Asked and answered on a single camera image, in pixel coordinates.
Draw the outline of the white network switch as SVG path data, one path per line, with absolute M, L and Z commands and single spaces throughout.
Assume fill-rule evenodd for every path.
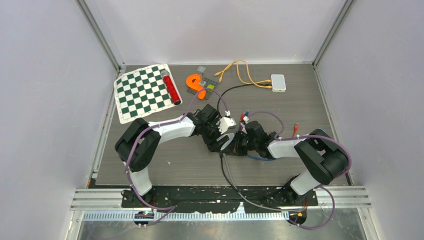
M 223 151 L 226 147 L 230 145 L 230 143 L 233 141 L 235 137 L 234 133 L 228 133 L 220 136 L 216 141 L 219 146 L 219 150 Z
M 283 74 L 272 74 L 270 76 L 271 90 L 273 92 L 285 92 L 287 89 L 285 76 Z

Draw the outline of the grey lego tower piece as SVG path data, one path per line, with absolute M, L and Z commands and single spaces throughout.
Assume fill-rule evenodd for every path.
M 205 87 L 206 81 L 204 80 L 204 71 L 206 70 L 206 68 L 204 66 L 199 66 L 197 71 L 200 72 L 200 82 L 199 85 L 202 86 L 203 88 Z

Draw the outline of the black mounting base plate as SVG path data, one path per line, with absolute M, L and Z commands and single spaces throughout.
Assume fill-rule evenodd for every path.
M 244 207 L 247 213 L 273 213 L 279 207 L 315 207 L 318 200 L 313 190 L 304 196 L 291 197 L 281 186 L 238 186 L 240 196 L 225 185 L 155 185 L 143 199 L 159 211 L 166 213 L 175 207 L 174 213 L 234 213 Z

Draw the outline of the red toy microphone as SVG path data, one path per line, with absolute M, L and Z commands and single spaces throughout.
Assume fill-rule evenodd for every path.
M 165 83 L 167 90 L 170 94 L 171 100 L 175 105 L 181 104 L 181 98 L 178 94 L 177 88 L 174 85 L 174 82 L 170 76 L 170 73 L 167 70 L 162 70 L 160 72 L 163 82 Z

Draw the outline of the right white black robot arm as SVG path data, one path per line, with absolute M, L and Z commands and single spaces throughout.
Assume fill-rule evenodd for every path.
M 252 121 L 243 131 L 221 137 L 218 142 L 222 154 L 246 156 L 249 151 L 255 151 L 266 160 L 300 158 L 305 171 L 292 177 L 282 188 L 283 199 L 291 205 L 299 205 L 312 189 L 330 184 L 351 165 L 343 146 L 321 129 L 282 138 L 276 132 L 266 133 L 261 124 Z

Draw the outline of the green white chessboard mat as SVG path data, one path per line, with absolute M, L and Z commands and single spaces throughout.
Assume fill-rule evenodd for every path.
M 161 77 L 167 64 L 153 64 L 124 73 L 113 82 L 114 99 L 121 124 L 175 107 Z

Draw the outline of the orange S-shaped toy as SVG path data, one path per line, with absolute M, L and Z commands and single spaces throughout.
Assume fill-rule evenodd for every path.
M 196 93 L 198 93 L 197 97 L 200 100 L 204 100 L 205 96 L 206 96 L 206 91 L 205 90 L 201 90 L 204 87 L 202 85 L 200 85 L 202 80 L 202 77 L 200 74 L 191 74 L 187 77 L 186 79 L 186 85 L 193 91 L 195 91 Z

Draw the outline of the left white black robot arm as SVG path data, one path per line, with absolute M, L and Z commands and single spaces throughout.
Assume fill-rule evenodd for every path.
M 165 142 L 192 136 L 201 136 L 212 153 L 223 152 L 233 145 L 236 123 L 229 116 L 221 117 L 217 109 L 207 104 L 196 112 L 187 112 L 175 119 L 147 122 L 136 119 L 115 144 L 115 151 L 125 164 L 131 190 L 122 192 L 123 208 L 154 205 L 164 189 L 156 190 L 150 180 L 148 165 L 157 147 Z

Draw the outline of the grey lego baseplate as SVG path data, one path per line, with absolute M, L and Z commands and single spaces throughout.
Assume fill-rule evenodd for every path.
M 218 87 L 219 82 L 199 74 L 192 74 L 187 77 L 186 85 L 187 91 L 193 95 L 201 89 L 208 89 L 203 90 L 197 95 L 200 100 L 208 100 L 212 95 L 212 90 L 215 90 Z

